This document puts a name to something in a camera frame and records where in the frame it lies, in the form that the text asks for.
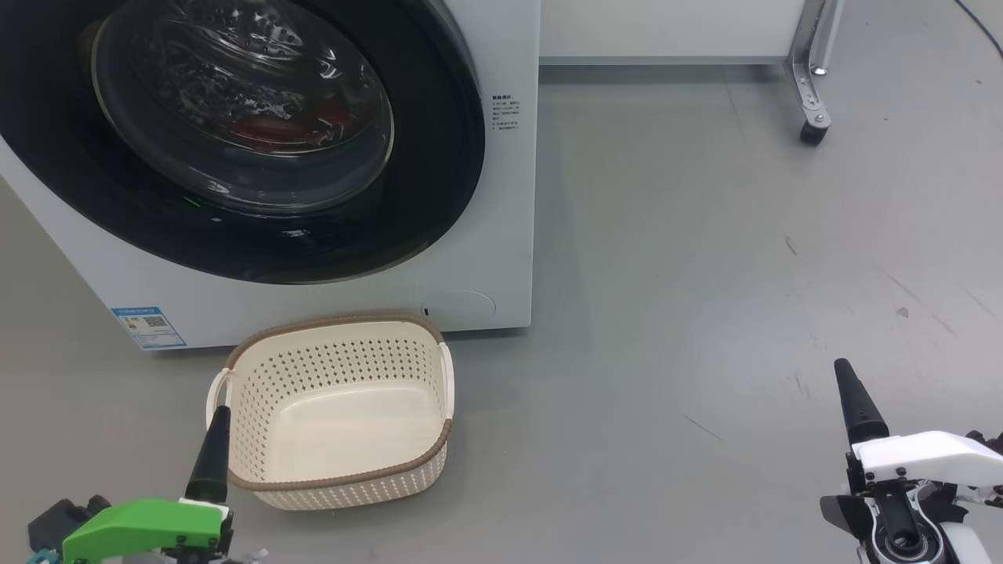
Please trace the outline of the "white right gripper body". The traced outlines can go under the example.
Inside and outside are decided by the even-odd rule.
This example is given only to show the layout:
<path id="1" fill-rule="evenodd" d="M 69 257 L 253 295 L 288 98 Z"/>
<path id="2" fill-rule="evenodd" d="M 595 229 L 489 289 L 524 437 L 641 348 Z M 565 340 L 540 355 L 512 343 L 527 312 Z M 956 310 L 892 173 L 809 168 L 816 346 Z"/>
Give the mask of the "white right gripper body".
<path id="1" fill-rule="evenodd" d="M 868 440 L 846 455 L 848 484 L 824 520 L 857 542 L 857 564 L 993 564 L 965 522 L 969 504 L 1003 509 L 1003 456 L 931 431 Z"/>

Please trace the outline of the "blue energy label sticker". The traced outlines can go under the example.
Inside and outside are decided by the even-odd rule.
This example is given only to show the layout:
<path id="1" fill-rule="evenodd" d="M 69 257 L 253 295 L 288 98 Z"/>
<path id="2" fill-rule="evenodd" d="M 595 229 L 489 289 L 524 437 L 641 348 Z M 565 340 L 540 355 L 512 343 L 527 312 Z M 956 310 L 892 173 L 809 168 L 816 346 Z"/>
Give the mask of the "blue energy label sticker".
<path id="1" fill-rule="evenodd" d="M 110 311 L 143 350 L 187 348 L 161 308 L 114 308 Z"/>

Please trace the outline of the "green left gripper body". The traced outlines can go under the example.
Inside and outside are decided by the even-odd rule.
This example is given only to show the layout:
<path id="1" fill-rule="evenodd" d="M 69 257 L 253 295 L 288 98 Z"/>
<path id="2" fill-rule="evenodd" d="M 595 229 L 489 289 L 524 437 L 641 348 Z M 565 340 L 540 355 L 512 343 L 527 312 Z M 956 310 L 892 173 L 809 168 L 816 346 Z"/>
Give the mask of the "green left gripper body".
<path id="1" fill-rule="evenodd" d="M 103 564 L 161 549 L 219 552 L 223 522 L 230 516 L 222 504 L 140 499 L 104 509 L 62 542 L 67 564 Z"/>

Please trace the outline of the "grey round appliance door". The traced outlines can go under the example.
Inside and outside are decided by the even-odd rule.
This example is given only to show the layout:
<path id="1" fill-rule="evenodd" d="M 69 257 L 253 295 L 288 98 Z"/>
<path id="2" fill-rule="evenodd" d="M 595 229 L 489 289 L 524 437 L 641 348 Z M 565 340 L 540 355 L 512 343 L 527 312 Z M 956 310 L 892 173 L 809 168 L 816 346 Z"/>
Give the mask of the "grey round appliance door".
<path id="1" fill-rule="evenodd" d="M 430 0 L 0 0 L 0 136 L 107 234 L 204 273 L 323 284 L 433 245 L 486 153 L 462 37 Z M 262 154 L 226 128 L 341 96 L 354 139 Z"/>

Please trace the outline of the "white front-load washing machine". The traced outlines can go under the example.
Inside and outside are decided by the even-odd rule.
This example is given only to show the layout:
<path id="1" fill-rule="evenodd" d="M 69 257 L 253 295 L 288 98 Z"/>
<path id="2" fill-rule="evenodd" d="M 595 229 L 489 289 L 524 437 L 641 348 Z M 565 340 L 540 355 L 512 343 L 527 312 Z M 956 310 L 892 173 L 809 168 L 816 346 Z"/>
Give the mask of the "white front-load washing machine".
<path id="1" fill-rule="evenodd" d="M 433 245 L 387 269 L 323 284 L 219 277 L 148 254 L 96 227 L 48 192 L 2 136 L 0 176 L 108 310 L 161 308 L 187 349 L 233 346 L 272 326 L 364 312 L 412 315 L 444 332 L 527 327 L 541 0 L 430 1 L 447 10 L 472 61 L 486 153 L 458 221 Z M 522 103 L 519 131 L 491 131 L 494 94 L 515 94 Z"/>

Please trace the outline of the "red clothing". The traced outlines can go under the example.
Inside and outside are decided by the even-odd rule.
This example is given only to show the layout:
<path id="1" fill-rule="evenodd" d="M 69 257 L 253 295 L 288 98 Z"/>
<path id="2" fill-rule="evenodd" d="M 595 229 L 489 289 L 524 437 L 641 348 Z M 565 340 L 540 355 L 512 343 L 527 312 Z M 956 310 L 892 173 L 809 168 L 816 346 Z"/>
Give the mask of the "red clothing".
<path id="1" fill-rule="evenodd" d="M 226 128 L 230 138 L 262 154 L 301 154 L 354 139 L 382 114 L 381 101 L 341 96 L 312 101 L 293 117 L 256 114 Z"/>

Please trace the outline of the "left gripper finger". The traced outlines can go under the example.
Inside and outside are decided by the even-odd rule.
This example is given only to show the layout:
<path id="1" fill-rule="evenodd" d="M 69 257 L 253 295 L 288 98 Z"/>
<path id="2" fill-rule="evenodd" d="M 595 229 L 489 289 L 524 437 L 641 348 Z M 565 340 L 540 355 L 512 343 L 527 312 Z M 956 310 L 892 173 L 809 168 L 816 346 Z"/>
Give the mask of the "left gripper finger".
<path id="1" fill-rule="evenodd" d="M 185 498 L 197 502 L 225 504 L 228 499 L 230 408 L 217 406 L 196 464 L 185 489 Z"/>

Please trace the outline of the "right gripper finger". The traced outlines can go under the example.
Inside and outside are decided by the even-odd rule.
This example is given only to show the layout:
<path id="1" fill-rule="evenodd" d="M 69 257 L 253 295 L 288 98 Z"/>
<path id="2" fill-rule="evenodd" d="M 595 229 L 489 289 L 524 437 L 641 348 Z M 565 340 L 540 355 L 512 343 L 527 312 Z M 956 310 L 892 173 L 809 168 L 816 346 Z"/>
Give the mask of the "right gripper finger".
<path id="1" fill-rule="evenodd" d="M 852 364 L 845 358 L 834 362 L 839 403 L 850 446 L 891 436 L 888 425 L 864 388 Z"/>

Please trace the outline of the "grey metal caster leg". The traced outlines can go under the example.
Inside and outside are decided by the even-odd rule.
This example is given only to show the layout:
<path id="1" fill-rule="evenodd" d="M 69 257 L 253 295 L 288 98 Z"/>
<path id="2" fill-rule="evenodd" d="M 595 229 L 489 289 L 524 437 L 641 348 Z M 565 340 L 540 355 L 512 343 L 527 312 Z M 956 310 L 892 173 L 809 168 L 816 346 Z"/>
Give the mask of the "grey metal caster leg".
<path id="1" fill-rule="evenodd" d="M 820 97 L 816 78 L 830 71 L 839 21 L 845 0 L 805 0 L 784 66 L 805 121 L 800 142 L 818 146 L 831 127 L 831 115 Z"/>

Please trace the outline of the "small printed text sticker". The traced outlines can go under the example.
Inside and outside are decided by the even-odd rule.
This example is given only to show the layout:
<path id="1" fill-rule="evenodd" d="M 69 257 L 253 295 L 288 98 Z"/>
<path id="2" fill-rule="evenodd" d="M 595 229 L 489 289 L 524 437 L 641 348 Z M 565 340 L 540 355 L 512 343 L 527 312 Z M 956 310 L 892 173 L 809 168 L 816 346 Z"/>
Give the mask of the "small printed text sticker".
<path id="1" fill-rule="evenodd" d="M 494 94 L 491 97 L 490 120 L 492 132 L 514 132 L 520 129 L 522 103 L 515 94 Z"/>

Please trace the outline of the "cream perforated laundry basket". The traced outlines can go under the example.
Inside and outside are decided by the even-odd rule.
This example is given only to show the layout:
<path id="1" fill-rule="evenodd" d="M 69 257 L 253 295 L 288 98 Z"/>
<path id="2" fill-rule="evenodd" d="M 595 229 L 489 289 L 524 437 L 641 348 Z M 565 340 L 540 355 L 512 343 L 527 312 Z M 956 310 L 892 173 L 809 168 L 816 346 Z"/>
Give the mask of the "cream perforated laundry basket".
<path id="1" fill-rule="evenodd" d="M 358 314 L 248 337 L 212 379 L 230 408 L 230 485 L 285 511 L 347 509 L 429 489 L 447 464 L 454 361 L 429 321 Z"/>

